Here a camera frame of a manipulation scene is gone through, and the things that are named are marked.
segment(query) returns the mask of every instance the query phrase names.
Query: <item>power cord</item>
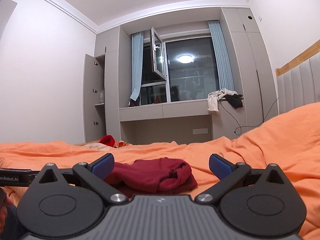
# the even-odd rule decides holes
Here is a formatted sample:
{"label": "power cord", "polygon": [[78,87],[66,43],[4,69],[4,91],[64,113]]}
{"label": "power cord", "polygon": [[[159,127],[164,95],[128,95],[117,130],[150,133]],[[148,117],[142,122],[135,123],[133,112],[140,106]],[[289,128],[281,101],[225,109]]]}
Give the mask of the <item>power cord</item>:
{"label": "power cord", "polygon": [[268,114],[270,113],[270,111],[271,111],[271,109],[273,108],[273,105],[276,103],[276,101],[273,102],[273,104],[272,104],[272,106],[270,107],[270,109],[269,109],[266,117],[263,118],[263,121],[262,121],[261,123],[259,123],[258,125],[256,125],[256,126],[241,126],[241,125],[239,124],[239,122],[237,121],[237,119],[236,119],[232,114],[230,114],[227,109],[224,108],[224,106],[223,106],[223,104],[222,104],[222,101],[221,101],[221,106],[223,107],[223,109],[224,109],[228,114],[230,114],[230,115],[233,117],[233,119],[236,120],[236,122],[237,122],[237,124],[238,124],[239,127],[237,127],[237,128],[235,129],[234,133],[239,136],[239,135],[242,133],[242,128],[245,128],[245,127],[256,128],[256,127],[258,127],[259,125],[263,124],[264,121],[267,119],[267,116],[268,116]]}

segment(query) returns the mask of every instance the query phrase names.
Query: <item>wall switch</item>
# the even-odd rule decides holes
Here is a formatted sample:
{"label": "wall switch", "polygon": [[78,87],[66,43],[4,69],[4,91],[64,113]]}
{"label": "wall switch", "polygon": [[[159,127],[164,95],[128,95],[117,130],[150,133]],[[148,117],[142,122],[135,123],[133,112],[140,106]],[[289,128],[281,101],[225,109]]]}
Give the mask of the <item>wall switch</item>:
{"label": "wall switch", "polygon": [[193,134],[204,134],[208,133],[208,128],[201,128],[201,129],[193,129]]}

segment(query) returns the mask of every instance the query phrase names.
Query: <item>silver pivot bolt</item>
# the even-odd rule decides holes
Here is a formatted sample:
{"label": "silver pivot bolt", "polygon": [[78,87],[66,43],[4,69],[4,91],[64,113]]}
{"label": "silver pivot bolt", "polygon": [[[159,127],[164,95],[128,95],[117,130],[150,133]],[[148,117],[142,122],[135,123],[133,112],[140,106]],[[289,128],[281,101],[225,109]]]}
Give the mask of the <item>silver pivot bolt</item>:
{"label": "silver pivot bolt", "polygon": [[213,200],[213,196],[211,196],[210,194],[200,194],[197,199],[201,202],[210,202],[211,200]]}
{"label": "silver pivot bolt", "polygon": [[125,195],[119,194],[119,193],[116,193],[110,196],[110,200],[117,203],[122,202],[125,199],[126,199]]}

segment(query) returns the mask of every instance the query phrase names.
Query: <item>window pane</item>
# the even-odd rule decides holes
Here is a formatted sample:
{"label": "window pane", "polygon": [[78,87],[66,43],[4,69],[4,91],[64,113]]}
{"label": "window pane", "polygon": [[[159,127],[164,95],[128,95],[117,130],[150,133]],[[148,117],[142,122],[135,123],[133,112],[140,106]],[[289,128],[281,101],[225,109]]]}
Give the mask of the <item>window pane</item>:
{"label": "window pane", "polygon": [[164,85],[142,87],[140,90],[141,105],[158,104],[167,102]]}
{"label": "window pane", "polygon": [[164,75],[162,43],[156,35],[155,35],[155,45],[156,45],[156,68],[162,75]]}
{"label": "window pane", "polygon": [[157,81],[163,81],[157,74],[152,71],[151,48],[150,45],[143,47],[142,60],[142,80],[141,84],[148,84]]}
{"label": "window pane", "polygon": [[219,90],[212,38],[166,43],[171,101],[205,99]]}

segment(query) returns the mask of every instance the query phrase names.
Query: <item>curtain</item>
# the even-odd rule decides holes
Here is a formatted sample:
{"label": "curtain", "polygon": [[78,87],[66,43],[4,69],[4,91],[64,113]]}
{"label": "curtain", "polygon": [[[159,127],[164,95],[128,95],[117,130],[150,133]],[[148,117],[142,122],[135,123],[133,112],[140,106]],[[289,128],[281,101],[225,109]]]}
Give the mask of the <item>curtain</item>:
{"label": "curtain", "polygon": [[219,86],[234,91],[233,78],[226,43],[218,20],[208,21],[217,60]]}
{"label": "curtain", "polygon": [[130,98],[137,100],[140,94],[143,59],[143,32],[132,35],[132,94]]}

